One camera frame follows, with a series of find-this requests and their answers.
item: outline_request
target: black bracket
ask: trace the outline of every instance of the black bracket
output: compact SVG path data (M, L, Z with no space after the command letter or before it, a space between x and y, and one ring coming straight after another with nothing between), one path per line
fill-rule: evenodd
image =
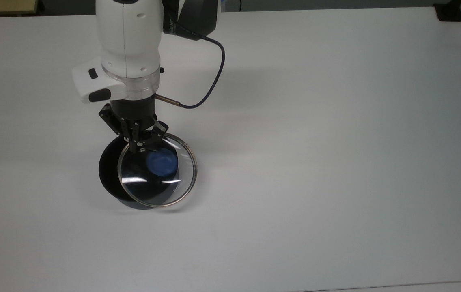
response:
M447 4L434 4L439 21L461 22L461 0L451 0Z
M169 126L164 122L156 120L156 115L153 116L154 124L152 128L145 120L128 120L116 115L112 106L108 103L99 112L99 116L108 124L108 126L116 133L124 137L130 144L129 150L137 152L141 146L149 146L164 138Z

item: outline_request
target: black button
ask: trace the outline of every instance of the black button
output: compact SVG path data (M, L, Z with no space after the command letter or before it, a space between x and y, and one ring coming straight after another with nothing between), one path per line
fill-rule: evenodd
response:
M92 92L88 96L88 100L91 102L96 102L101 100L109 100L110 97L112 97L112 92L107 88L103 88L101 90L97 90L96 92Z
M115 2L119 2L119 3L122 3L122 4L133 4L135 2L137 2L138 0L113 0Z
M90 78L92 78L92 79L95 79L95 78L99 77L97 75L97 72L95 72L95 68L91 68L90 70L88 70L88 74L90 74Z

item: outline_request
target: transparent lid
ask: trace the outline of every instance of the transparent lid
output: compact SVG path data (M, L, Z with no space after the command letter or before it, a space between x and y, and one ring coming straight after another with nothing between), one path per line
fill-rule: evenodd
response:
M123 149L117 167L124 190L147 207L165 207L183 199L196 181L196 159L180 138L166 133L160 142L131 153Z

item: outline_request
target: black cable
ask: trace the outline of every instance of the black cable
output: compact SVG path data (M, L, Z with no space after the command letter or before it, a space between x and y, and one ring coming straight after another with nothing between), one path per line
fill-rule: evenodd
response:
M214 78L214 82L212 83L211 88L209 89L209 91L207 91L207 94L205 94L205 96L201 99L201 101L199 101L199 103L197 103L195 105L184 105L182 103L180 103L178 105L179 107L183 107L184 109L195 109L195 108L199 107L200 105L202 105L207 100L207 98L211 95L212 90L216 86L216 83L218 83L218 79L220 79L220 75L221 75L222 70L223 70L223 64L225 64L225 49L223 48L223 45L220 44L215 39L211 39L210 37L206 37L205 35L200 35L198 33L192 32L188 28L184 27L182 24L179 24L177 22L177 20L175 20L175 18L171 17L171 13L170 13L171 9L168 6L166 6L164 1L162 1L162 4L164 5L164 10L167 12L167 14L168 14L169 18L171 19L171 21L174 24L176 24L181 30L185 31L188 34L193 35L194 37L197 37L199 39L203 39L204 41L211 42L211 43L215 44L216 46L218 46L222 50L222 62L220 64L220 69L218 70L218 73L216 74L216 78Z

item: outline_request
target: blue disc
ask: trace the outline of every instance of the blue disc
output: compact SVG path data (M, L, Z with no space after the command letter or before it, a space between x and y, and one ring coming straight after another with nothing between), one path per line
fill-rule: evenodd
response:
M160 148L147 155L146 166L152 174L167 177L177 173L178 158L171 150Z

